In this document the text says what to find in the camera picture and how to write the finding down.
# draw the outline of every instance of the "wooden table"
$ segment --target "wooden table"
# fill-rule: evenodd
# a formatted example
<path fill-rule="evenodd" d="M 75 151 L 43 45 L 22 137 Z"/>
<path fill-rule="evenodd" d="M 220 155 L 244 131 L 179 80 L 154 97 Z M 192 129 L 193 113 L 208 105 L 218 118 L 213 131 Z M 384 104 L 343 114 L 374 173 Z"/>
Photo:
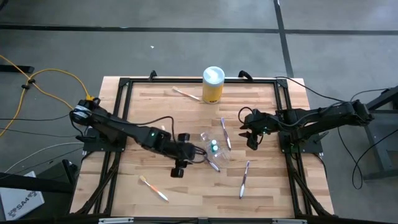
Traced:
<path fill-rule="evenodd" d="M 101 106 L 113 110 L 120 77 L 104 77 L 99 97 Z M 293 108 L 309 109 L 305 88 L 288 80 Z M 220 119 L 226 119 L 231 139 L 231 161 L 221 173 L 207 163 L 189 165 L 182 179 L 171 178 L 174 161 L 146 151 L 134 140 L 127 140 L 122 153 L 113 202 L 112 216 L 129 217 L 223 217 L 223 218 L 288 218 L 294 217 L 287 177 L 285 157 L 279 148 L 277 134 L 265 136 L 257 151 L 246 146 L 246 139 L 238 136 L 241 123 L 237 114 L 248 106 L 262 112 L 275 113 L 274 88 L 269 84 L 225 84 L 220 103 L 209 105 L 172 91 L 172 87 L 201 96 L 199 83 L 135 83 L 128 121 L 141 123 L 161 116 L 175 119 L 175 133 L 190 133 L 191 142 L 202 146 L 200 133 L 208 131 L 225 144 Z M 171 132 L 170 120 L 152 126 L 164 126 Z M 100 179 L 103 152 L 92 153 L 82 165 L 71 212 L 77 211 L 88 200 Z M 246 190 L 239 199 L 246 161 L 250 160 Z M 307 184 L 324 208 L 333 213 L 325 171 L 317 157 L 303 154 Z M 163 201 L 142 184 L 139 176 L 156 186 L 170 200 Z M 104 191 L 105 206 L 107 189 Z M 301 191 L 300 208 L 304 210 Z"/>

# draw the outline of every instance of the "plastic container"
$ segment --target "plastic container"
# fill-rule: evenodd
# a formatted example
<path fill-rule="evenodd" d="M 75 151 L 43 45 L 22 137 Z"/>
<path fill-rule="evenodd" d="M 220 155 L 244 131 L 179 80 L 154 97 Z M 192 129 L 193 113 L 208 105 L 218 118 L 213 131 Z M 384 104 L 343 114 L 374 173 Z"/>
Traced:
<path fill-rule="evenodd" d="M 201 133 L 200 137 L 202 141 L 206 144 L 205 149 L 208 155 L 208 159 L 216 164 L 218 168 L 226 168 L 231 160 L 230 151 L 225 148 L 221 147 L 217 141 L 217 139 L 212 138 L 208 133 Z"/>
<path fill-rule="evenodd" d="M 208 67 L 203 72 L 202 99 L 206 103 L 218 103 L 223 93 L 225 74 L 216 66 Z"/>

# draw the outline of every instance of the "gray floor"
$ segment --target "gray floor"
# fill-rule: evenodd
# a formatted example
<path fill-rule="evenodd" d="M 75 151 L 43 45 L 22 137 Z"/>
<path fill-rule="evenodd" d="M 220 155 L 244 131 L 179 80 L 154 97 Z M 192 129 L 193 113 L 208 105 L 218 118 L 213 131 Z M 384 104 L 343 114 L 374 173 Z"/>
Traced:
<path fill-rule="evenodd" d="M 398 29 L 394 0 L 280 0 L 286 29 Z M 277 29 L 271 0 L 12 0 L 0 12 L 0 23 L 74 26 L 232 27 Z M 397 85 L 398 36 L 287 35 L 297 78 L 307 86 L 342 99 L 362 90 Z M 0 54 L 21 65 L 59 68 L 77 74 L 97 95 L 105 75 L 198 76 L 210 65 L 228 76 L 246 70 L 255 77 L 286 75 L 279 34 L 212 34 L 154 32 L 44 32 L 0 30 Z M 23 75 L 2 73 L 0 117 L 14 115 Z M 48 92 L 71 104 L 84 97 L 79 84 L 55 72 L 37 77 Z M 363 94 L 369 101 L 378 93 Z M 330 101 L 308 93 L 312 108 Z M 28 91 L 20 118 L 53 118 L 68 108 L 35 89 Z M 12 129 L 68 136 L 75 134 L 67 119 L 35 123 L 16 121 Z M 343 127 L 343 138 L 356 158 L 369 147 L 363 128 Z M 7 132 L 0 138 L 0 170 L 52 144 L 76 141 Z M 335 130 L 322 141 L 335 213 L 341 217 L 398 223 L 398 179 L 351 185 L 353 161 Z M 11 172 L 75 149 L 55 148 L 25 161 Z M 80 152 L 65 158 L 80 163 Z M 364 173 L 376 170 L 373 154 L 360 163 Z M 41 172 L 43 164 L 33 168 Z"/>

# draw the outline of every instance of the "white lid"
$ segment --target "white lid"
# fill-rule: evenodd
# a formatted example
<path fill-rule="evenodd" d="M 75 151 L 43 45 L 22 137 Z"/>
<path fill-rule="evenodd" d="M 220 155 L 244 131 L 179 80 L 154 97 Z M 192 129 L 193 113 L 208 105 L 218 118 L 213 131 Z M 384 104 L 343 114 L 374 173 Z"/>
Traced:
<path fill-rule="evenodd" d="M 219 67 L 211 66 L 203 72 L 203 80 L 209 85 L 219 85 L 224 83 L 224 79 L 224 71 Z"/>

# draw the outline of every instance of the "white cable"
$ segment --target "white cable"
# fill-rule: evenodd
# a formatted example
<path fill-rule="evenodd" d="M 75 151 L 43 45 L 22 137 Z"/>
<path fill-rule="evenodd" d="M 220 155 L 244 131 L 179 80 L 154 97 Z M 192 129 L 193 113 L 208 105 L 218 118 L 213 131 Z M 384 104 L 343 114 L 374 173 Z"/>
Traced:
<path fill-rule="evenodd" d="M 27 157 L 21 159 L 20 161 L 16 162 L 14 165 L 10 166 L 10 168 L 8 168 L 8 170 L 6 170 L 5 173 L 10 171 L 14 166 L 16 166 L 16 165 L 20 164 L 21 162 L 29 159 L 30 157 L 36 155 L 39 152 L 42 152 L 42 151 L 47 150 L 47 149 L 51 149 L 53 147 L 65 146 L 65 145 L 70 145 L 70 144 L 84 144 L 84 143 L 82 143 L 82 142 L 68 142 L 68 143 L 56 144 L 56 145 L 53 145 L 53 146 L 45 147 L 45 148 L 43 148 L 43 149 L 41 149 L 41 150 L 39 150 L 37 152 L 32 153 L 31 155 L 29 155 Z"/>

